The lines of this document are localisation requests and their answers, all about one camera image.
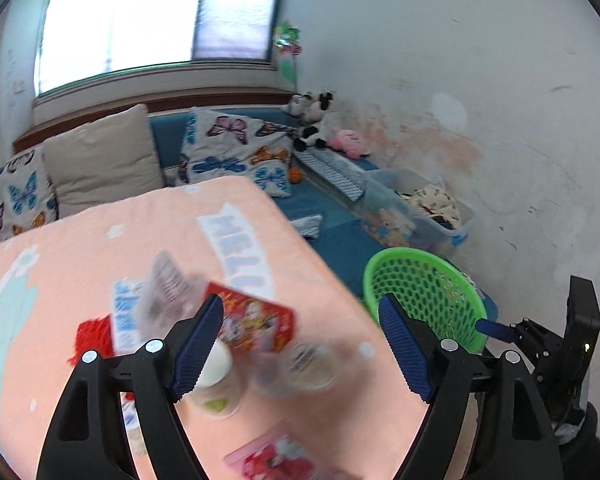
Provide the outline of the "clear berry yogurt container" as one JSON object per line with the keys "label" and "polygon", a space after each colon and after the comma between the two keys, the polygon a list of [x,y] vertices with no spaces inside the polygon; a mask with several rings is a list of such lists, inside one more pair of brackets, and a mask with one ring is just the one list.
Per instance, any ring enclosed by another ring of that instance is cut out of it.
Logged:
{"label": "clear berry yogurt container", "polygon": [[326,391],[336,385],[339,372],[337,352],[310,340],[291,341],[281,352],[252,356],[252,384],[271,398]]}

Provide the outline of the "beige cushion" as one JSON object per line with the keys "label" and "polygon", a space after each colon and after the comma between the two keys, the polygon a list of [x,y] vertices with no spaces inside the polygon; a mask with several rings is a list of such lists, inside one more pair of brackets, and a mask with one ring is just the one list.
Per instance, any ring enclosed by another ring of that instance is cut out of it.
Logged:
{"label": "beige cushion", "polygon": [[164,187],[144,104],[53,136],[42,152],[61,219]]}

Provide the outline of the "butterfly pillow left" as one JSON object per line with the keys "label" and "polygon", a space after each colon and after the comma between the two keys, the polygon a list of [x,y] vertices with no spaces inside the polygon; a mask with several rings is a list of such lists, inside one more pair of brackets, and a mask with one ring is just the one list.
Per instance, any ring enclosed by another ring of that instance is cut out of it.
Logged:
{"label": "butterfly pillow left", "polygon": [[0,243],[59,217],[42,148],[31,148],[0,168]]}

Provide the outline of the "window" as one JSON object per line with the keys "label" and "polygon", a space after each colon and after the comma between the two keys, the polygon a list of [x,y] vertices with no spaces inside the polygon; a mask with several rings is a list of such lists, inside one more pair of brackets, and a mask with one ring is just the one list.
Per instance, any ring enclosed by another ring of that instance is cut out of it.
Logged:
{"label": "window", "polygon": [[278,0],[48,0],[35,92],[159,65],[265,62],[277,5]]}

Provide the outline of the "red mesh net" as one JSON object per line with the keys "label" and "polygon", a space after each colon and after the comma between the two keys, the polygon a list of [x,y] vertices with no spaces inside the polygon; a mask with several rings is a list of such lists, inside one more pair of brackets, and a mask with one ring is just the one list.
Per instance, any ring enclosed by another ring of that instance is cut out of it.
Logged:
{"label": "red mesh net", "polygon": [[81,356],[88,350],[95,350],[104,359],[114,356],[110,315],[91,318],[78,326],[74,337],[74,355],[68,359],[68,363],[76,366]]}

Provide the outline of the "white paper cup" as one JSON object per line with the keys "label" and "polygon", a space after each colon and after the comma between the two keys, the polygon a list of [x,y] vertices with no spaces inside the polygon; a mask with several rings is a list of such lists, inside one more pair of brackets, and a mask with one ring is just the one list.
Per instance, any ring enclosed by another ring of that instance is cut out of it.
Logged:
{"label": "white paper cup", "polygon": [[235,365],[230,347],[217,339],[198,377],[195,388],[186,398],[204,414],[227,418],[238,411],[246,384]]}

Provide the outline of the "pink hello table blanket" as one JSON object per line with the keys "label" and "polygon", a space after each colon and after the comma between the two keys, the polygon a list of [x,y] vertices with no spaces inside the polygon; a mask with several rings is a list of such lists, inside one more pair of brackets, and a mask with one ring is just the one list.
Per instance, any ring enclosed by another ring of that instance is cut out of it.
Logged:
{"label": "pink hello table blanket", "polygon": [[[67,382],[108,356],[155,361],[222,301],[175,379],[204,472],[390,479],[427,411],[386,338],[257,185],[222,177],[100,205],[0,243],[0,452],[38,476]],[[276,435],[269,444],[268,434]]]}

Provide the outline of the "pink plush toy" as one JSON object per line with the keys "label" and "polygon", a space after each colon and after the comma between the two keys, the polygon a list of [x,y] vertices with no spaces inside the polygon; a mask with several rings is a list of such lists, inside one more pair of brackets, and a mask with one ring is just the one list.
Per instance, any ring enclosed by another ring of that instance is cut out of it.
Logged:
{"label": "pink plush toy", "polygon": [[327,145],[350,159],[370,156],[370,148],[361,133],[350,129],[336,129]]}

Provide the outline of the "butterfly pillow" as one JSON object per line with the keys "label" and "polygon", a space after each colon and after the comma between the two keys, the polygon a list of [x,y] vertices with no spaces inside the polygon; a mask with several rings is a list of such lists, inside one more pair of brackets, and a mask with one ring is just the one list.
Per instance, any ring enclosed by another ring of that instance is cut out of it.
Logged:
{"label": "butterfly pillow", "polygon": [[42,148],[31,148],[0,168],[0,243],[59,217]]}
{"label": "butterfly pillow", "polygon": [[291,196],[288,170],[298,130],[244,115],[189,110],[175,182],[245,177],[272,197]]}

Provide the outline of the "black white cow plush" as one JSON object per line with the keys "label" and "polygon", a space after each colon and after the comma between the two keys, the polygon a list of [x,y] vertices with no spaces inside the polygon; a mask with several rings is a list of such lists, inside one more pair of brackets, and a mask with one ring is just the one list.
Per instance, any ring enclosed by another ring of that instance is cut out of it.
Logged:
{"label": "black white cow plush", "polygon": [[322,92],[314,96],[311,92],[295,94],[288,103],[282,106],[282,111],[293,117],[299,124],[299,130],[294,135],[292,145],[297,152],[308,148],[327,148],[322,121],[334,104],[335,95]]}

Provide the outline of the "clear plastic storage box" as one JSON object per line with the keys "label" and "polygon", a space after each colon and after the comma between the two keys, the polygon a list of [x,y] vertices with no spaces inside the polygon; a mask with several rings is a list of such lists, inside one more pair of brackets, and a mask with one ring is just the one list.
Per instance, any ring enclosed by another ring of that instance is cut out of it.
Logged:
{"label": "clear plastic storage box", "polygon": [[[447,230],[402,200],[427,185],[443,188],[457,201],[462,226]],[[441,178],[427,179],[408,168],[377,169],[366,174],[366,188],[358,213],[365,231],[385,247],[411,247],[449,255],[468,239],[474,211],[445,188]]]}

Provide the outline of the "red cartoon snack packet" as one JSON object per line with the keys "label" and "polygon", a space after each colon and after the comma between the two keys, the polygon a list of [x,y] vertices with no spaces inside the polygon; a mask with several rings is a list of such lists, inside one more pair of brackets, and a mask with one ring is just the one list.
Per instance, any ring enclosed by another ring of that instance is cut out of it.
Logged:
{"label": "red cartoon snack packet", "polygon": [[278,353],[294,339],[294,310],[215,282],[207,292],[222,300],[219,338],[233,350]]}

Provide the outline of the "clear plastic wrapper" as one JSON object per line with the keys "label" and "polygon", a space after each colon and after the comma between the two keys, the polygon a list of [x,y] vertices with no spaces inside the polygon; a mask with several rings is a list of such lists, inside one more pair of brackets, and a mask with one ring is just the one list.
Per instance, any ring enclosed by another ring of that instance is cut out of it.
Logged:
{"label": "clear plastic wrapper", "polygon": [[160,252],[134,310],[143,341],[163,339],[175,323],[193,318],[204,302],[208,284],[204,274],[185,275],[170,252]]}

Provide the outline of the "grey white folded towel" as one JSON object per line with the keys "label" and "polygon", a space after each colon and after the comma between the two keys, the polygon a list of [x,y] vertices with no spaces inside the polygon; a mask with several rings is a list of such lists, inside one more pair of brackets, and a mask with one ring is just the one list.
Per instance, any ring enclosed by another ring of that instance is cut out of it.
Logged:
{"label": "grey white folded towel", "polygon": [[317,240],[320,237],[322,223],[323,216],[321,214],[309,214],[292,219],[290,222],[298,234],[307,240]]}

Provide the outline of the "blue white milk carton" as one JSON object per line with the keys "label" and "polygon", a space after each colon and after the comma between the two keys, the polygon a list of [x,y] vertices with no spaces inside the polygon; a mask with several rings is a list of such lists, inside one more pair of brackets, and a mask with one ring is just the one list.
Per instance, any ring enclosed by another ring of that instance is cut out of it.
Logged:
{"label": "blue white milk carton", "polygon": [[134,310],[144,283],[116,281],[112,285],[111,338],[116,356],[134,353],[143,343],[134,320]]}

